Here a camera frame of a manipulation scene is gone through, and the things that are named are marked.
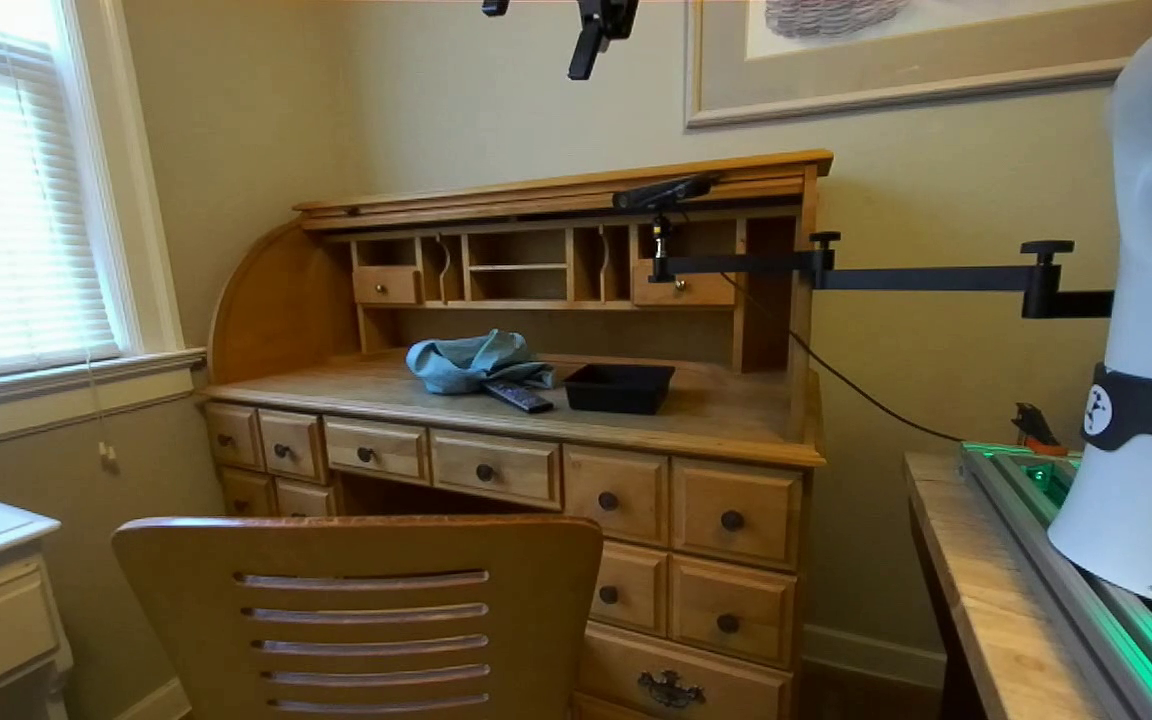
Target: white window frame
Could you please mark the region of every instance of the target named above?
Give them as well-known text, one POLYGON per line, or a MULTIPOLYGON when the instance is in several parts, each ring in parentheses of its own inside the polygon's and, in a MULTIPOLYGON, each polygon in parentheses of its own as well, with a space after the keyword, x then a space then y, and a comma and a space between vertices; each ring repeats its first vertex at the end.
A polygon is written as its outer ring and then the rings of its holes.
POLYGON ((127 357, 83 366, 48 366, 0 374, 0 438, 162 404, 195 392, 199 349, 185 349, 174 261, 146 139, 142 86, 127 47, 125 0, 59 0, 77 30, 77 58, 89 84, 77 86, 77 124, 98 129, 98 166, 112 201, 122 249, 115 275, 125 287, 127 357))

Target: wooden chair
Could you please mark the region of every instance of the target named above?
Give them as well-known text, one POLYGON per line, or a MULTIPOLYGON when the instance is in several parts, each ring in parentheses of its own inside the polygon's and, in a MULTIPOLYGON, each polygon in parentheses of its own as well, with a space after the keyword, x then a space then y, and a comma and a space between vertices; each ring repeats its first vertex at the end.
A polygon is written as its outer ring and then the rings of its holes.
POLYGON ((569 516, 134 518, 115 557, 195 720, 569 714, 600 528, 569 516))

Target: blue cloth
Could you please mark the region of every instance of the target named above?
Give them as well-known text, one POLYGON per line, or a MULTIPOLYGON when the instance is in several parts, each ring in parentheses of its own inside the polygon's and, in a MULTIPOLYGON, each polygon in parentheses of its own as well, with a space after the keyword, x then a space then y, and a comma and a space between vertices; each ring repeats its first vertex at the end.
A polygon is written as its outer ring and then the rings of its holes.
POLYGON ((547 362, 527 349, 521 332, 494 329, 489 335, 413 343, 408 370, 433 394, 469 394, 480 392, 489 379, 541 379, 547 362))

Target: black box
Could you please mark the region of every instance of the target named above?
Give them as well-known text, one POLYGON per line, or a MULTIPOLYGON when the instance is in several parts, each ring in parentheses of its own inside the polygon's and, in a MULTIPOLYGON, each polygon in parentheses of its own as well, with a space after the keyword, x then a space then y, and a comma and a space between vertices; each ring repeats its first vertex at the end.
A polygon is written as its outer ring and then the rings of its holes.
POLYGON ((591 413, 656 416, 674 366, 662 362, 585 362, 569 374, 569 404, 591 413))

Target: black wire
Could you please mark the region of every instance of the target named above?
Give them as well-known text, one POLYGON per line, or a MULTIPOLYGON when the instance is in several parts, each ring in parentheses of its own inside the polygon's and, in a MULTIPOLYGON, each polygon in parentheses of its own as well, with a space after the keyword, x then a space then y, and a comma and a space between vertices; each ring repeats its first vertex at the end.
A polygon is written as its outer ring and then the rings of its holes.
POLYGON ((894 404, 885 404, 885 400, 874 394, 870 388, 862 388, 850 370, 839 370, 838 362, 829 362, 796 329, 787 329, 787 340, 792 340, 803 357, 813 357, 813 362, 821 362, 833 379, 839 379, 850 392, 858 392, 863 404, 874 404, 877 413, 894 416, 896 424, 918 428, 918 433, 926 433, 926 435, 938 435, 938 438, 946 438, 946 444, 965 444, 965 435, 927 428, 927 424, 896 413, 894 404))

